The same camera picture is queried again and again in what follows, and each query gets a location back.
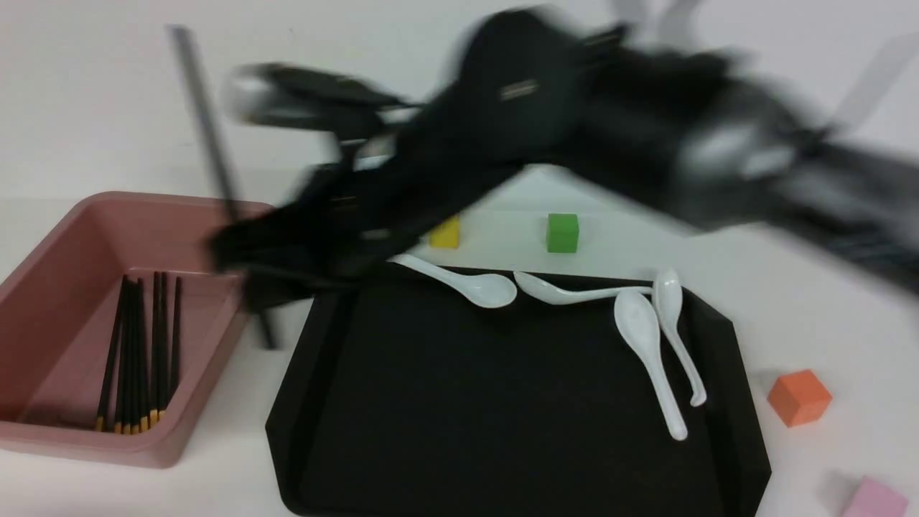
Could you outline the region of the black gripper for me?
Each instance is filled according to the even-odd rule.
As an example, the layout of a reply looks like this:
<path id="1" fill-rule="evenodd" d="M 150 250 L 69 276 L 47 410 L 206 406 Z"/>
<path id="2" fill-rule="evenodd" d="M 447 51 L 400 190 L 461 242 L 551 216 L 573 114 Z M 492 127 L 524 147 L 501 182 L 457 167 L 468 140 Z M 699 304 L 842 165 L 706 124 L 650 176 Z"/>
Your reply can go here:
<path id="1" fill-rule="evenodd" d="M 209 238 L 217 272 L 247 274 L 266 309 L 360 284 L 518 173 L 518 154 L 458 136 L 397 136 L 377 167 L 318 168 L 290 202 Z"/>

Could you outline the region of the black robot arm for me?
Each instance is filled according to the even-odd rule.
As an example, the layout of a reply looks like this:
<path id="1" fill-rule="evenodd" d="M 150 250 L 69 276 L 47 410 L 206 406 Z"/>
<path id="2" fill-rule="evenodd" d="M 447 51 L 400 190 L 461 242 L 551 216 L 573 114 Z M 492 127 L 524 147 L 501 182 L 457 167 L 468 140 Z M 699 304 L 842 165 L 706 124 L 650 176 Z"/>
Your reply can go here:
<path id="1" fill-rule="evenodd" d="M 695 1 L 664 13 L 657 44 L 633 24 L 581 35 L 545 7 L 486 17 L 445 88 L 410 108 L 357 78 L 286 63 L 238 68 L 226 98 L 246 124 L 321 131 L 339 160 L 291 202 L 227 225 L 217 271 L 289 284 L 258 308 L 341 290 L 528 166 L 561 167 L 699 231 L 765 223 L 903 291 L 917 292 L 917 163 L 848 144 L 913 39 L 894 39 L 819 118 L 723 50 L 696 50 Z"/>

